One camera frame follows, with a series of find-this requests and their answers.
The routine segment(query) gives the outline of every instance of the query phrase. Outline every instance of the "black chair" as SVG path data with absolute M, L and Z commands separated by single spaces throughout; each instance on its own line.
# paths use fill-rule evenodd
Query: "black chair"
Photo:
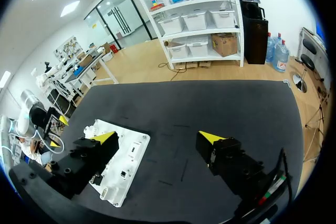
M 303 39 L 303 46 L 308 49 L 313 55 L 316 55 L 317 51 L 315 49 L 315 46 L 307 39 Z M 295 86 L 303 93 L 306 93 L 307 91 L 307 85 L 304 81 L 304 77 L 307 73 L 307 68 L 309 68 L 311 71 L 315 70 L 314 62 L 305 54 L 301 55 L 301 60 L 296 59 L 297 62 L 305 65 L 304 71 L 302 73 L 302 77 L 298 74 L 293 75 L 293 82 Z

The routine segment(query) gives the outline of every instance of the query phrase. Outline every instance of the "white shelf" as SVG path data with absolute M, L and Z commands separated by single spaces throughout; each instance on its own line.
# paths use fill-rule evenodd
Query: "white shelf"
M 197 31 L 188 31 L 187 28 L 184 28 L 184 30 L 181 33 L 178 34 L 172 34 L 172 35 L 166 35 L 161 36 L 161 32 L 158 27 L 158 23 L 154 20 L 154 17 L 156 14 L 163 13 L 165 11 L 173 10 L 172 12 L 175 12 L 176 8 L 179 7 L 185 7 L 188 5 L 193 4 L 201 4 L 201 3 L 211 3 L 217 4 L 216 2 L 223 2 L 223 1 L 231 1 L 234 3 L 233 9 L 236 13 L 235 17 L 235 24 L 239 26 L 239 28 L 216 28 L 214 24 L 208 24 L 208 27 L 206 30 L 197 30 Z M 240 67 L 243 67 L 244 65 L 244 27 L 243 27 L 243 17 L 241 14 L 240 9 L 240 2 L 239 0 L 187 0 L 183 2 L 178 2 L 175 4 L 171 4 L 168 6 L 164 6 L 158 10 L 155 10 L 151 12 L 148 7 L 145 0 L 140 0 L 143 8 L 145 9 L 149 20 L 151 21 L 151 24 L 153 26 L 153 29 L 160 41 L 160 45 L 164 51 L 164 54 L 167 58 L 168 64 L 170 68 L 174 68 L 173 63 L 178 62 L 190 62 L 190 61 L 213 61 L 213 60 L 239 60 L 240 61 Z M 204 34 L 218 34 L 218 33 L 236 33 L 237 39 L 239 41 L 238 46 L 238 52 L 237 54 L 229 55 L 227 57 L 222 57 L 218 53 L 216 53 L 212 48 L 209 49 L 208 53 L 204 57 L 187 57 L 183 59 L 176 59 L 171 58 L 171 54 L 167 50 L 167 48 L 164 45 L 164 40 L 173 39 L 173 38 L 180 38 L 180 37 L 187 37 L 187 36 L 194 36 L 194 35 L 204 35 Z
M 204 57 L 192 57 L 191 54 L 187 58 L 171 59 L 171 63 L 191 62 L 191 61 L 206 61 L 206 60 L 240 60 L 240 53 L 222 57 L 214 49 L 208 49 L 208 55 Z
M 239 28 L 216 28 L 214 24 L 209 24 L 205 30 L 188 31 L 187 26 L 183 31 L 177 34 L 169 34 L 162 36 L 162 40 L 182 38 L 187 36 L 201 35 L 201 34 L 219 34 L 219 33 L 239 33 Z
M 175 3 L 175 4 L 171 4 L 171 5 L 168 5 L 168 6 L 164 6 L 160 9 L 154 10 L 150 13 L 153 16 L 157 13 L 165 12 L 166 10 L 175 9 L 175 8 L 179 8 L 179 7 L 186 6 L 186 5 L 193 5 L 193 4 L 207 3 L 207 2 L 215 2 L 215 1 L 234 1 L 234 0 L 186 0 L 186 1 Z

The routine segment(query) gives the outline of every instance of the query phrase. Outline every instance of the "black mat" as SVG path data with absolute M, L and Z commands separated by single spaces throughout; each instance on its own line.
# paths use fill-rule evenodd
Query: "black mat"
M 62 138 L 72 142 L 95 119 L 151 136 L 121 208 L 102 201 L 88 185 L 73 201 L 124 219 L 219 223 L 233 216 L 240 198 L 214 177 L 195 149 L 198 130 L 233 136 L 265 172 L 282 147 L 296 194 L 303 157 L 299 110 L 287 84 L 274 81 L 176 81 L 95 86 L 82 100 Z M 287 191 L 277 201 L 282 209 Z

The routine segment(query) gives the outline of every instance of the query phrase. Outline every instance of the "tripod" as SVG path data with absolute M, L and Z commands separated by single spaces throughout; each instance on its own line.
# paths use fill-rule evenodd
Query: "tripod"
M 311 144 L 313 143 L 313 140 L 315 138 L 315 135 L 316 135 L 316 131 L 318 131 L 319 133 L 322 134 L 322 136 L 324 137 L 323 135 L 323 132 L 320 130 L 320 126 L 321 126 L 321 121 L 322 123 L 324 123 L 324 115 L 323 115 L 323 109 L 322 109 L 322 105 L 323 103 L 325 103 L 325 101 L 327 100 L 327 98 L 329 97 L 329 95 L 327 94 L 325 96 L 325 98 L 323 99 L 323 101 L 320 103 L 320 106 L 319 108 L 316 110 L 316 112 L 314 113 L 314 115 L 309 119 L 309 121 L 304 125 L 306 128 L 309 128 L 309 129 L 313 129 L 313 127 L 309 126 L 309 124 L 315 124 L 317 122 L 319 122 L 319 127 L 315 127 L 315 130 L 314 130 L 314 134 L 313 134 L 313 137 L 310 141 L 310 144 L 309 144 L 309 147 L 308 147 L 308 150 L 305 154 L 305 157 L 303 158 L 303 162 L 307 162 L 307 161 L 312 161 L 312 160 L 317 160 L 317 158 L 319 157 L 319 155 L 317 157 L 313 157 L 313 158 L 310 158 L 310 159 L 306 159 L 308 153 L 309 153 L 309 149 L 311 147 Z M 314 122 L 312 122 L 313 118 L 315 117 L 315 115 L 318 114 L 318 119 L 315 120 Z

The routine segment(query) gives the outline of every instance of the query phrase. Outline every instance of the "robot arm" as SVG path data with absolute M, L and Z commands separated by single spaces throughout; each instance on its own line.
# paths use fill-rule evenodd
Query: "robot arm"
M 36 74 L 36 68 L 31 72 L 31 75 L 36 77 L 36 84 L 37 86 L 42 89 L 45 90 L 48 87 L 48 79 L 57 74 L 60 70 L 62 70 L 63 66 L 66 64 L 67 59 L 63 58 L 63 60 L 58 64 L 53 66 L 48 72 L 43 73 L 41 75 L 37 75 Z
M 50 130 L 51 118 L 67 124 L 65 118 L 54 108 L 46 111 L 43 104 L 29 90 L 24 90 L 21 94 L 21 111 L 18 120 L 0 115 L 0 145 L 6 174 L 13 166 L 9 135 L 34 138 L 37 134 L 37 127 L 40 127 L 43 129 L 44 138 Z

